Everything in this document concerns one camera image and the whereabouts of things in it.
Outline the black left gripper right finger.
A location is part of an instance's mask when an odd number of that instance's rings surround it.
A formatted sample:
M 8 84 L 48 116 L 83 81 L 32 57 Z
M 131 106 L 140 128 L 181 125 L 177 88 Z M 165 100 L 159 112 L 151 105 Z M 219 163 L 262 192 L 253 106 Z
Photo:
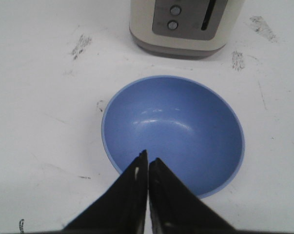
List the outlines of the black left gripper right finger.
M 198 199 L 160 159 L 149 165 L 149 202 L 155 234 L 233 234 L 236 229 Z

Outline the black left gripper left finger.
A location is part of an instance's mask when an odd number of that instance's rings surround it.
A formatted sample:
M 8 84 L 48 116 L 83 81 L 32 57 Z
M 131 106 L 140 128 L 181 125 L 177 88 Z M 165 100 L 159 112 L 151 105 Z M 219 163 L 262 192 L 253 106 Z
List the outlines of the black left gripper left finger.
M 148 195 L 143 150 L 110 188 L 63 228 L 66 234 L 142 234 Z

